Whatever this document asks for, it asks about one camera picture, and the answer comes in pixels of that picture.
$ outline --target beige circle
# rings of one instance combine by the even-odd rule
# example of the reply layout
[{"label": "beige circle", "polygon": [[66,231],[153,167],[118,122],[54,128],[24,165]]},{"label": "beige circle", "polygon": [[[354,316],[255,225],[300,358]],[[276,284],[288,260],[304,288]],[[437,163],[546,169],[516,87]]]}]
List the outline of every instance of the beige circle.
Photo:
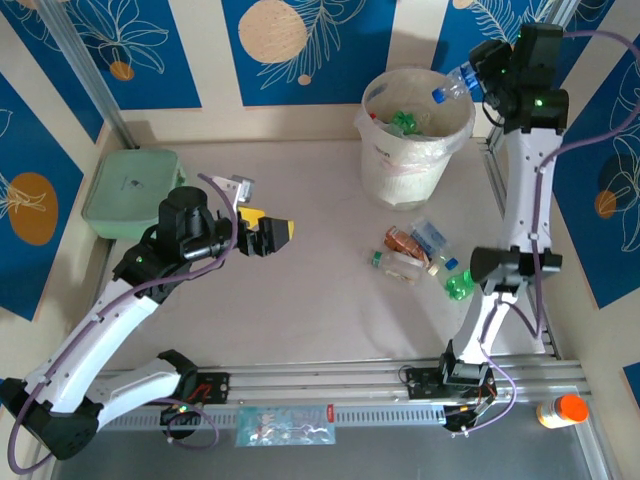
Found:
[{"label": "beige circle", "polygon": [[463,8],[469,7],[473,2],[474,0],[453,0],[451,3],[453,3],[453,6],[458,10],[462,10]]},{"label": "beige circle", "polygon": [[[58,0],[59,3],[62,2],[68,2],[69,0]],[[18,2],[20,5],[24,5],[25,7],[31,9],[31,10],[35,10],[36,9],[36,3],[35,0],[16,0],[16,2]]]},{"label": "beige circle", "polygon": [[311,77],[309,75],[300,75],[298,77],[298,83],[303,87],[306,87],[311,83]]},{"label": "beige circle", "polygon": [[291,60],[307,43],[302,17],[282,0],[254,3],[240,19],[238,34],[245,51],[261,63]]}]

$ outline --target small bottle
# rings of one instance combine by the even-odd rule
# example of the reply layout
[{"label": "small bottle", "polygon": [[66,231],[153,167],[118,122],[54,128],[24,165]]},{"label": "small bottle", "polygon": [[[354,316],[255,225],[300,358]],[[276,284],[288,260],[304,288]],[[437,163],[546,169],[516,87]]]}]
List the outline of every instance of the small bottle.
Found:
[{"label": "small bottle", "polygon": [[582,423],[589,418],[587,402],[577,395],[563,395],[542,402],[536,409],[538,420],[547,428],[561,428]]},{"label": "small bottle", "polygon": [[460,271],[458,259],[451,252],[447,239],[425,218],[414,221],[411,228],[411,237],[431,258],[427,273],[438,279],[450,298],[463,300],[469,296],[475,288],[471,272]]},{"label": "small bottle", "polygon": [[454,68],[447,74],[444,83],[431,95],[436,103],[443,103],[447,98],[460,98],[478,86],[478,79],[469,62]]},{"label": "small bottle", "polygon": [[372,251],[369,258],[375,268],[410,285],[415,285],[420,280],[425,267],[420,260],[398,252]]}]

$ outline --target orange bottle cap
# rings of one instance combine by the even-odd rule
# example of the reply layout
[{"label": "orange bottle cap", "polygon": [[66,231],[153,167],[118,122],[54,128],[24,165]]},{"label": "orange bottle cap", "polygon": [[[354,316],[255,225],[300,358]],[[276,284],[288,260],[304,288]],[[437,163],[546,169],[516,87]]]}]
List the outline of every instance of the orange bottle cap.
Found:
[{"label": "orange bottle cap", "polygon": [[558,414],[574,422],[584,422],[589,418],[587,403],[577,395],[564,395],[557,403]]}]

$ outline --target green container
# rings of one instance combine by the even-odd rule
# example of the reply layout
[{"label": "green container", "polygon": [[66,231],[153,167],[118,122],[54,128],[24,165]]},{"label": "green container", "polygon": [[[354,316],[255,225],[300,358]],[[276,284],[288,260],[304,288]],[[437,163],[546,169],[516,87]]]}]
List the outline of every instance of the green container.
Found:
[{"label": "green container", "polygon": [[82,217],[102,238],[140,240],[158,223],[158,206],[186,184],[171,150],[119,150],[99,164]]}]

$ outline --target blue bottle cap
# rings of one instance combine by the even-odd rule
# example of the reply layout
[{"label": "blue bottle cap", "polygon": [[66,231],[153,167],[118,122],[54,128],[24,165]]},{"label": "blue bottle cap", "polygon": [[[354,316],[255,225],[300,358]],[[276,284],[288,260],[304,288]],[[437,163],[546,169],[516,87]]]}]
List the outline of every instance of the blue bottle cap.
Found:
[{"label": "blue bottle cap", "polygon": [[449,271],[453,270],[457,266],[458,266],[458,260],[455,257],[450,258],[449,260],[447,260],[447,263],[444,264],[444,267]]},{"label": "blue bottle cap", "polygon": [[431,92],[431,95],[433,96],[433,99],[436,101],[436,103],[443,103],[447,99],[447,97],[444,96],[442,90],[440,90],[439,88],[436,88],[433,92]]}]

